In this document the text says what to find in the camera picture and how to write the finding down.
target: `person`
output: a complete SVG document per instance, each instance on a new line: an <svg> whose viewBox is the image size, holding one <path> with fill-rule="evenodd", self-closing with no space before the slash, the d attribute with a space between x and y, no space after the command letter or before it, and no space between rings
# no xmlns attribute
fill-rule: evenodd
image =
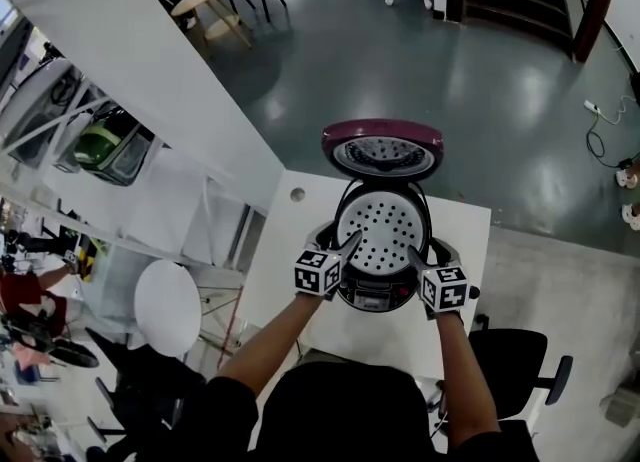
<svg viewBox="0 0 640 462"><path fill-rule="evenodd" d="M35 274L0 273L0 310L7 315L46 324L52 338L62 336L65 328L74 340L88 340L84 330L90 327L111 339L124 333L137 332L135 327L96 317L84 301L58 296L49 288L75 273L71 264L55 270Z"/></svg>
<svg viewBox="0 0 640 462"><path fill-rule="evenodd" d="M616 183L622 188L633 189L638 185L640 175L640 160L636 161L628 169L616 172ZM640 203L623 204L621 208L622 220L634 231L640 231Z"/></svg>
<svg viewBox="0 0 640 462"><path fill-rule="evenodd" d="M173 430L155 450L144 457L138 454L138 460L161 455L170 460L185 451L191 458L215 453L220 460L230 460L247 452L258 420L256 397L320 307L331 305L323 305L322 297L297 294L214 379L185 400ZM444 366L448 454L438 454L433 447L427 404L412 376L324 354L319 358L324 361L298 364L280 378L264 406L256 449L250 455L320 458L357 453L425 461L524 460L518 446L500 431L493 398L460 315L437 314L435 322Z"/></svg>

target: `office chair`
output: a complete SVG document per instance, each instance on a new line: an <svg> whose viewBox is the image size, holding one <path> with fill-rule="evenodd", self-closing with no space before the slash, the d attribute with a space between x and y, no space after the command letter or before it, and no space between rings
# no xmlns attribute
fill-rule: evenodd
<svg viewBox="0 0 640 462"><path fill-rule="evenodd" d="M139 455L153 447L158 439L169 432L155 404L144 393L132 387L123 391L116 387L116 391L111 392L99 377L96 378L96 385L122 429L100 428L87 416L89 426L102 442L106 442L108 435L124 435L124 438L109 446L106 452L102 448L91 447L87 451L87 459L124 462L131 454Z"/></svg>
<svg viewBox="0 0 640 462"><path fill-rule="evenodd" d="M478 315L476 320L482 328L469 334L469 342L491 390L498 419L520 414L536 387L549 390L545 405L560 399L573 357L561 357L554 377L540 377L547 336L521 329L489 329L485 315Z"/></svg>
<svg viewBox="0 0 640 462"><path fill-rule="evenodd" d="M92 329L86 330L118 371L118 390L133 387L150 396L176 400L186 397L206 382L202 375L182 361L161 355L150 345L128 350Z"/></svg>

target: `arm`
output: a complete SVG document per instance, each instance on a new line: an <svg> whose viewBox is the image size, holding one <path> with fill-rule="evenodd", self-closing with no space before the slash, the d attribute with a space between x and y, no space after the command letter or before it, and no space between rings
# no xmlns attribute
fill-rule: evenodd
<svg viewBox="0 0 640 462"><path fill-rule="evenodd" d="M298 294L278 316L225 363L218 376L237 380L258 396L278 371L322 301L323 297Z"/></svg>
<svg viewBox="0 0 640 462"><path fill-rule="evenodd" d="M485 432L500 432L493 397L478 365L462 321L455 314L436 316L444 364L449 446Z"/></svg>
<svg viewBox="0 0 640 462"><path fill-rule="evenodd" d="M38 276L38 282L42 290L48 290L52 286L58 284L67 275L71 274L71 270L67 265L61 266L55 270L50 270Z"/></svg>

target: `white round table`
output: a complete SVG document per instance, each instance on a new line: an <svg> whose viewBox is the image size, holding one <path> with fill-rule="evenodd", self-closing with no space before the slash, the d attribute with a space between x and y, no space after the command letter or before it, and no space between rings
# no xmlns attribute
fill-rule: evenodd
<svg viewBox="0 0 640 462"><path fill-rule="evenodd" d="M172 261L155 261L142 272L134 308L140 332L162 355L183 355L198 339L200 294L189 272Z"/></svg>

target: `power strip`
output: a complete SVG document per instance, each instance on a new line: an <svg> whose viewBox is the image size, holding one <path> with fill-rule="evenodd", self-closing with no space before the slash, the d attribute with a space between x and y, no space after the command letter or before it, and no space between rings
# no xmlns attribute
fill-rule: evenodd
<svg viewBox="0 0 640 462"><path fill-rule="evenodd" d="M584 107L596 115L602 115L602 111L600 110L598 105L594 105L591 101L585 101Z"/></svg>

